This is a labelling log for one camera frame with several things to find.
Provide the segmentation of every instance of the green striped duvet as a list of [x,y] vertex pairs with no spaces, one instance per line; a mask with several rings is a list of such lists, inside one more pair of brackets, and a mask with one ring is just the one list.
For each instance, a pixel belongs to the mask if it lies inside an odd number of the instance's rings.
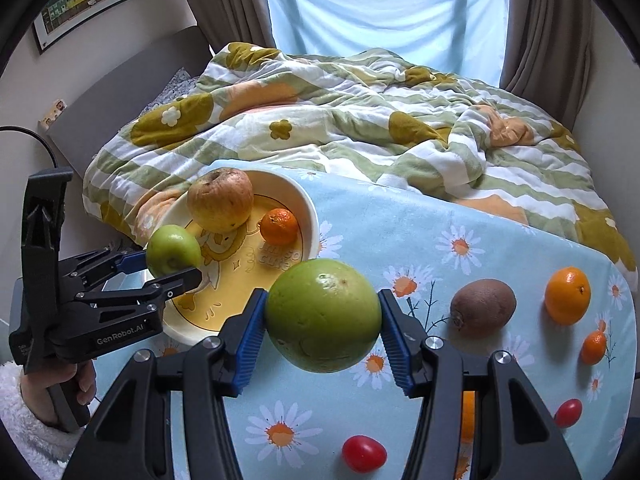
[[567,129],[504,90],[386,50],[334,58],[229,44],[195,91],[100,150],[85,208],[143,244],[220,158],[337,173],[510,218],[603,252],[637,288],[633,255]]

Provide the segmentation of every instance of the fluffy white sleeve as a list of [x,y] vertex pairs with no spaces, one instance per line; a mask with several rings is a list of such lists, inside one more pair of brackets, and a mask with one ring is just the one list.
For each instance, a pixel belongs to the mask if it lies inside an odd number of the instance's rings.
[[41,423],[20,394],[22,367],[0,366],[0,418],[22,456],[42,480],[59,480],[81,431],[64,433]]

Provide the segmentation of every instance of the orange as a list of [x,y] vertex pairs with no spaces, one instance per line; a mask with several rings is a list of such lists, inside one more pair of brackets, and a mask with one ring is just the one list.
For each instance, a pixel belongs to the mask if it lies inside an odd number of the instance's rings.
[[287,209],[272,209],[260,220],[260,234],[269,245],[289,245],[298,237],[298,221]]
[[460,440],[471,443],[476,428],[476,393],[462,392],[462,428]]
[[560,325],[572,325],[580,321],[590,301],[589,280],[584,272],[575,267],[557,270],[546,284],[546,311]]
[[600,330],[591,332],[582,343],[580,359],[587,365],[595,365],[600,362],[607,351],[607,336]]

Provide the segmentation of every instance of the bed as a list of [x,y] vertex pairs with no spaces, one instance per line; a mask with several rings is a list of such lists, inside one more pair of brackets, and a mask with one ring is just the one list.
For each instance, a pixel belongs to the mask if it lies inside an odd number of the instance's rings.
[[[138,117],[181,67],[201,73],[193,87]],[[50,136],[84,174],[87,212],[139,244],[212,163],[259,160],[550,232],[606,254],[638,288],[634,257],[567,129],[508,92],[386,50],[288,56],[231,43],[211,59],[190,27],[105,76]]]

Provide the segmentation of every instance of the tablecloth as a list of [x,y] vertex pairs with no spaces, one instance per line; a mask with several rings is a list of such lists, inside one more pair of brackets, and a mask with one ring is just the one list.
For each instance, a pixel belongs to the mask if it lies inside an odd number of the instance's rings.
[[[218,161],[219,166],[261,164]],[[601,253],[533,228],[408,191],[332,174],[274,168],[299,182],[318,212],[322,258],[338,258],[362,272],[376,290],[390,288],[402,309],[430,334],[450,338],[465,351],[489,355],[506,349],[551,413],[566,400],[583,413],[563,431],[584,480],[600,480],[618,452],[636,365],[636,318],[626,282]],[[546,283],[558,269],[575,266],[591,284],[591,303],[575,325],[560,327],[543,307]],[[462,340],[446,323],[449,303],[462,286],[496,278],[514,291],[517,308],[508,325],[483,340]],[[134,274],[111,287],[135,288]],[[578,356],[585,336],[607,334],[606,357],[593,367]],[[132,353],[157,355],[184,349],[166,335],[97,360],[98,398]],[[181,394],[172,394],[175,477],[187,480]],[[335,374],[293,367],[265,338],[252,381],[237,399],[225,399],[229,427],[246,480],[349,480],[362,478],[340,458],[344,441],[368,435],[388,451],[386,464],[367,479],[398,480],[407,459],[420,400],[395,386],[385,350]],[[280,432],[278,438],[272,438]],[[470,446],[462,446],[457,479],[468,476]]]

